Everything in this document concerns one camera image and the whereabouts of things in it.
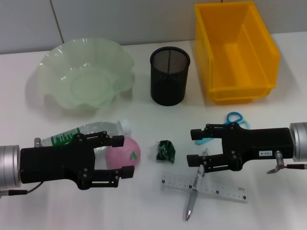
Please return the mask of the blue scissors with cover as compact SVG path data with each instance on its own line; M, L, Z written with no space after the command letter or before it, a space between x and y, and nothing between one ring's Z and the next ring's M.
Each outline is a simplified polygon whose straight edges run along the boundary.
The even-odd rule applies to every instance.
M250 129L249 122L239 112L230 112L230 113L227 114L226 122L224 124L226 125L226 124L229 124L229 123L232 123L232 122L238 123L240 126L242 124L244 124L245 129ZM205 144L205 143L207 143L211 140L213 140L213 138L203 138L202 140L196 140L195 144L196 145L203 145L203 144Z

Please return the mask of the silver ballpoint pen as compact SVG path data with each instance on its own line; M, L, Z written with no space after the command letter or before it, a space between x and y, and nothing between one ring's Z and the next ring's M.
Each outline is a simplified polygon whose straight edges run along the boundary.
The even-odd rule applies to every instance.
M196 199L197 199L197 196L198 196L198 184L200 183L200 181L204 177L204 175L205 175L204 166L199 166L198 169L197 169L195 179L194 179L193 184L192 184L191 192L189 194L189 200L188 200L188 204L187 204L187 207L186 207L185 221L189 220L189 218L190 218L190 216L193 212L195 202L196 202Z

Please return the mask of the green wavy glass fruit plate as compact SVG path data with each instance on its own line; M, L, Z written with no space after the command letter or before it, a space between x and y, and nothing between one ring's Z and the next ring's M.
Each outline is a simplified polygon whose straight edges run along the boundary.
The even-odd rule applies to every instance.
M133 57L103 38L72 39L49 51L35 70L40 92L66 110L100 109L134 85Z

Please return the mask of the transparent plastic ruler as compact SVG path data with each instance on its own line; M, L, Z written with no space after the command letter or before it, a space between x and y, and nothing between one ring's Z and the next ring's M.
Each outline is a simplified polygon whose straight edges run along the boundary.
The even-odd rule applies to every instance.
M164 189L195 193L199 196L228 200L239 203L248 202L248 191L243 187L217 184L201 176L185 176L164 172L161 177Z

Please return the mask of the clear green-label water bottle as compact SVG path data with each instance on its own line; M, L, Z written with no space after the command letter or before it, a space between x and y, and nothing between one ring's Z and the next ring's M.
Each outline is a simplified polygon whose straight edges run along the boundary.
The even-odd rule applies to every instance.
M106 131L110 137L118 135L130 137L132 132L131 125L127 119L117 121L116 123L94 122L45 138L41 140L41 144L44 147L61 146L70 143L75 134L81 133L86 135L102 131Z

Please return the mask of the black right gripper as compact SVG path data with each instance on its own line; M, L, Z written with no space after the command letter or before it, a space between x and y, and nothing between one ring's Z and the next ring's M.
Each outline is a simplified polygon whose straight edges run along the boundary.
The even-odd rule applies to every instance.
M252 160L270 160L280 152L284 159L293 157L293 141L288 128L244 129L236 123L206 124L205 128L192 129L192 140L219 138L222 154L187 155L189 167L203 166L206 173L240 171Z

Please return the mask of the black mesh pen holder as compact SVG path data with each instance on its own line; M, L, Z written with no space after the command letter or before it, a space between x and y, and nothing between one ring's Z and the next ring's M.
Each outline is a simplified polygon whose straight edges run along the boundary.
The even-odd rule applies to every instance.
M174 46L155 50L150 56L151 97L163 106L173 106L185 97L190 57Z

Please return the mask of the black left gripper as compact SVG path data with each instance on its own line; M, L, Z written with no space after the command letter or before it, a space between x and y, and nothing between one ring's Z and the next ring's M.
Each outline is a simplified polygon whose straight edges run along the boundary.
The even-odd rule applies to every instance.
M94 150L98 147L123 147L124 136L110 137L106 131L76 134L63 146L21 149L20 176L23 184L55 180L71 180L80 190L117 188L120 179L134 175L134 166L95 170Z

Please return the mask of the green plastic wrapper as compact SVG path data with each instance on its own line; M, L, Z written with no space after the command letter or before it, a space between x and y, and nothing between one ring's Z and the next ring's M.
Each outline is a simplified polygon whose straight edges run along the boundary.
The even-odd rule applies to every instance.
M156 161L175 162L176 149L170 140L161 140L153 146L153 155Z

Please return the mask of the yellow plastic bin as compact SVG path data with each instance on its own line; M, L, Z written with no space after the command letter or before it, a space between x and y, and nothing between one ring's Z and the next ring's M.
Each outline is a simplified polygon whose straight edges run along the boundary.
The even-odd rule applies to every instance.
M198 3L195 54L207 100L246 103L276 86L280 53L252 1Z

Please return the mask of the pink toy peach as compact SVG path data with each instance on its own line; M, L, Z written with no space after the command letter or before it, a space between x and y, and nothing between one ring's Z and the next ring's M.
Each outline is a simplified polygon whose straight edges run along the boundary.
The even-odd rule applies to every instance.
M109 169L124 166L137 166L141 159L141 150L135 140L125 137L122 147L107 147L105 160Z

